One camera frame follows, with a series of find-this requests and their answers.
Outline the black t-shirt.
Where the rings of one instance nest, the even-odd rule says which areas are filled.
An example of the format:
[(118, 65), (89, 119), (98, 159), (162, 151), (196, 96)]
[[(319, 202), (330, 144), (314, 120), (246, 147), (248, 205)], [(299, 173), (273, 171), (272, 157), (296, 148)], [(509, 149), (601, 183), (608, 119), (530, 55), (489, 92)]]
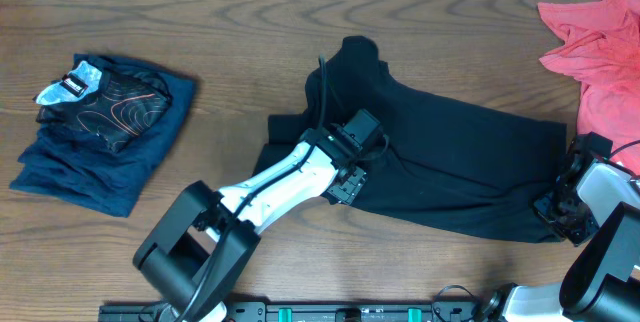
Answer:
[(362, 169), (352, 207), (474, 237), (556, 242), (531, 204), (552, 189), (566, 151), (566, 126), (418, 91), (397, 82), (375, 43), (344, 38), (305, 85), (307, 109), (272, 115), (254, 171), (288, 155), (318, 123), (344, 124), (369, 111), (388, 139)]

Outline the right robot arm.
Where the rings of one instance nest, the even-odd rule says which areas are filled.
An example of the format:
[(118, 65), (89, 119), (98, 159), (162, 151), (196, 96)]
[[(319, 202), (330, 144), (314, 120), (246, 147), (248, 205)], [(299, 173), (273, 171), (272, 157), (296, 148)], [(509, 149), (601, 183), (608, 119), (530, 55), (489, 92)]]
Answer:
[(639, 318), (639, 176), (614, 163), (611, 140), (576, 136), (554, 188), (534, 211), (583, 248), (560, 283), (496, 290), (477, 321), (636, 321)]

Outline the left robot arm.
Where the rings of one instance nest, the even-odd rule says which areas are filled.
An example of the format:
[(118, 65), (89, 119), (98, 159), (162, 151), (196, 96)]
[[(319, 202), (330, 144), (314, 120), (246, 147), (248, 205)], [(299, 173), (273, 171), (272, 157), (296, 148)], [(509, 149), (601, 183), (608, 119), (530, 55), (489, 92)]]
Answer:
[(348, 126), (309, 129), (288, 155), (248, 180), (217, 190), (202, 181), (186, 187), (133, 258), (164, 300), (154, 319), (223, 320), (224, 300), (262, 232), (323, 194), (352, 201), (365, 175), (359, 164), (379, 137)]

